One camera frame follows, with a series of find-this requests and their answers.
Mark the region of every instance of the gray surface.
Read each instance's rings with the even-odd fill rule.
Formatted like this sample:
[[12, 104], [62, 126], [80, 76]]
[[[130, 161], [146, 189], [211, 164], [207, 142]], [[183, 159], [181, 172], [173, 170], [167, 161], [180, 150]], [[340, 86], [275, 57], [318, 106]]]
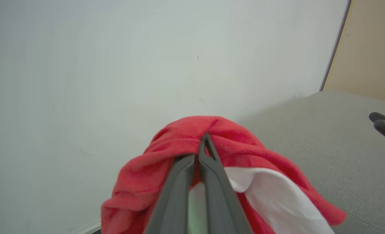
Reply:
[[385, 102], [322, 91], [240, 124], [348, 213], [335, 233], [385, 233], [385, 137], [368, 118], [374, 111], [385, 115]]

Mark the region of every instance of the white cloth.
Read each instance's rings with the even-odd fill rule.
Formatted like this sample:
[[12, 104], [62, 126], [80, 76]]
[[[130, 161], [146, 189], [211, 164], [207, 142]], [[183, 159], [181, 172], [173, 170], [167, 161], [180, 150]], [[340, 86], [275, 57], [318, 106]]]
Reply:
[[[315, 205], [289, 178], [266, 168], [226, 167], [234, 191], [246, 195], [253, 209], [277, 234], [334, 234]], [[189, 192], [188, 232], [207, 233], [205, 187]]]

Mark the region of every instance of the wooden panel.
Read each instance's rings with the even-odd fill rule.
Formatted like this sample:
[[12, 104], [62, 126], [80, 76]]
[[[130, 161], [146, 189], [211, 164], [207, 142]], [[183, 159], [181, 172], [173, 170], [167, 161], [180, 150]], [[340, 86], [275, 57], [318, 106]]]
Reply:
[[323, 90], [385, 101], [385, 0], [353, 0]]

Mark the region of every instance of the red cloth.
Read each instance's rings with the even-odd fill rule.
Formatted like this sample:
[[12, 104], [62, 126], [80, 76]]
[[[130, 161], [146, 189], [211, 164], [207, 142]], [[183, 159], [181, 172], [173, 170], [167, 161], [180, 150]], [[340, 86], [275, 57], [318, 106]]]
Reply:
[[[175, 156], [197, 153], [208, 132], [223, 166], [263, 167], [290, 178], [318, 208], [329, 225], [341, 224], [346, 214], [320, 196], [299, 168], [284, 156], [270, 151], [246, 128], [222, 117], [187, 117], [157, 133], [143, 155], [130, 160], [120, 171], [112, 197], [101, 207], [104, 234], [141, 234], [153, 211]], [[237, 193], [254, 233], [273, 230]]]

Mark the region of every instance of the wall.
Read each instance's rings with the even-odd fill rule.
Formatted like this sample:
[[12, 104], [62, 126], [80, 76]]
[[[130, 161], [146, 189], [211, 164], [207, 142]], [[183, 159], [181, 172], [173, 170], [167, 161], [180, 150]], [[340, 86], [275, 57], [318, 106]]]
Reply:
[[385, 101], [385, 1], [352, 1], [326, 89]]
[[118, 170], [190, 115], [320, 89], [345, 0], [0, 0], [0, 233], [99, 221]]

